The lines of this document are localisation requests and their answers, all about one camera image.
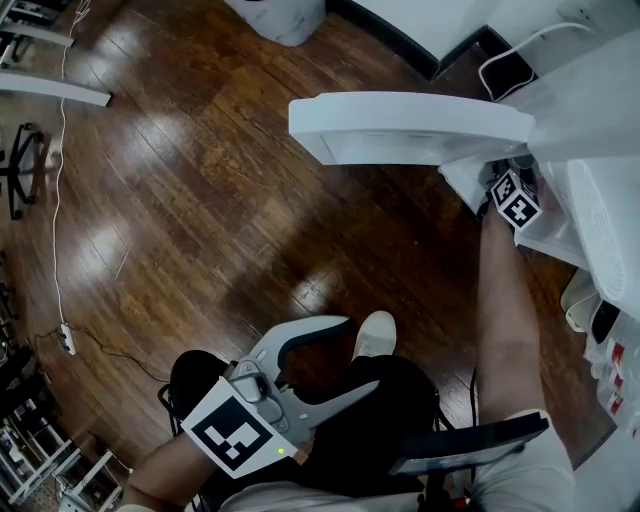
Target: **trash can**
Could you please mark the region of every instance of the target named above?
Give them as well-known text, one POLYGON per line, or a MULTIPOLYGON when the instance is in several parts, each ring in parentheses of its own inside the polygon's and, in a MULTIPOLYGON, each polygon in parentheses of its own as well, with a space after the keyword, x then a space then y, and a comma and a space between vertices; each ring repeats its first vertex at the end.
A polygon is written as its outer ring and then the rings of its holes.
POLYGON ((298 46, 326 18, 325 0, 225 0, 253 29, 284 46, 298 46))

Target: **wooden floor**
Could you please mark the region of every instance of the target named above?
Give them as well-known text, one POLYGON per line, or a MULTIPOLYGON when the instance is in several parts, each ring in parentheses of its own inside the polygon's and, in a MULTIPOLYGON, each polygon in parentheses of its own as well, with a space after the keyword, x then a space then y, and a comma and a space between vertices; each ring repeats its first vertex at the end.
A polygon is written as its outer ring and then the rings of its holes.
MULTIPOLYGON (((107 109, 67 103, 58 254, 71 325, 166 379, 189 349, 234 359, 285 320, 339 313, 361 322, 386 309, 397 321, 397 352, 435 381, 455 425, 470 424, 479 225, 434 168, 321 167, 287 135, 287 106, 353 90, 485 99, 478 56, 429 84, 340 18, 330 16, 303 46, 283 48, 221 0, 94 0, 76 36, 69 78, 114 97, 107 109)), ((58 76, 60 56, 39 46, 36 67, 58 76)), ((55 148, 56 101, 12 102, 53 134, 55 148)), ((48 174, 38 204, 2 230, 32 337, 59 323, 54 188, 48 174)), ((573 268, 523 254, 548 404, 579 463, 610 423, 595 402, 583 339, 558 305, 573 268)), ((292 380, 327 387, 353 342, 300 349, 292 380)), ((99 435, 129 463, 167 440, 161 384, 85 335, 76 332, 75 343, 70 357, 53 338, 39 342, 68 433, 99 435)))

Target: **open white door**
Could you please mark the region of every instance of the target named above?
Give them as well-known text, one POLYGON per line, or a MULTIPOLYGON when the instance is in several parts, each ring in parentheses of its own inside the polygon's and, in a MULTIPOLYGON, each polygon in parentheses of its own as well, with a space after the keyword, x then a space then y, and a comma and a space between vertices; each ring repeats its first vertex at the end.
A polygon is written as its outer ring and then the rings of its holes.
POLYGON ((325 165, 498 160, 534 129, 513 107, 437 94, 346 92, 289 105, 289 133, 325 165))

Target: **white shoe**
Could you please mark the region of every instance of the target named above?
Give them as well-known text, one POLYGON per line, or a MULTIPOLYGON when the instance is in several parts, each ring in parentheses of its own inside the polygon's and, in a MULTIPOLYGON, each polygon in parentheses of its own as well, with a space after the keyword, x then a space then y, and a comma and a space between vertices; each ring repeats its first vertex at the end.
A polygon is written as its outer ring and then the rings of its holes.
POLYGON ((360 356, 390 356, 395 348, 396 322, 393 316, 386 311, 376 311, 360 327, 351 360, 360 356))

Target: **person's left arm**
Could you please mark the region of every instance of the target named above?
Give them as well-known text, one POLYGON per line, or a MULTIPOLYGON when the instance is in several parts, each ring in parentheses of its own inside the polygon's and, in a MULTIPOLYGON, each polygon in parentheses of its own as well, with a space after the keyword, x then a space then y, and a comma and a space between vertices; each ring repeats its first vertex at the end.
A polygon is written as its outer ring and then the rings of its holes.
POLYGON ((122 505, 182 512, 215 469, 215 463, 191 438, 180 434, 135 469, 125 486, 122 505))

